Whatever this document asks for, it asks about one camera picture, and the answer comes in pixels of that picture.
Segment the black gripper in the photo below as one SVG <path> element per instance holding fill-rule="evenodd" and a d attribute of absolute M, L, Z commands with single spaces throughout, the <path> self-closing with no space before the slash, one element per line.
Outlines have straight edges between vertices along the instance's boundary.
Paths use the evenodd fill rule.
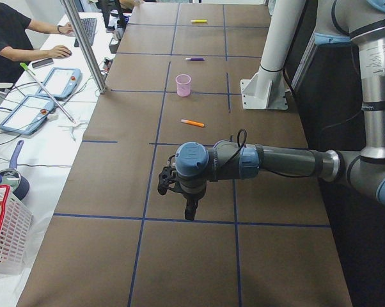
<path fill-rule="evenodd" d="M 196 210 L 198 208 L 199 199 L 204 197 L 206 193 L 206 181 L 204 180 L 190 180 L 190 181 L 180 181 L 179 182 L 183 195 L 186 198 L 194 198 L 186 200 L 185 206 L 185 219 L 194 220 L 196 215 Z"/>

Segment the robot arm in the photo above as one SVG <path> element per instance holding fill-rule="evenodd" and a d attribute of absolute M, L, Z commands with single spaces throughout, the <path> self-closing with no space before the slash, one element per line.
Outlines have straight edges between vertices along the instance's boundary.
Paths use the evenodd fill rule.
<path fill-rule="evenodd" d="M 315 43 L 353 43 L 359 49 L 364 149 L 318 152 L 250 145 L 245 130 L 239 131 L 236 142 L 222 140 L 212 148 L 184 143 L 168 159 L 157 189 L 184 196 L 187 220 L 194 219 L 207 182 L 253 178 L 261 170 L 342 182 L 385 205 L 385 1 L 319 1 Z"/>

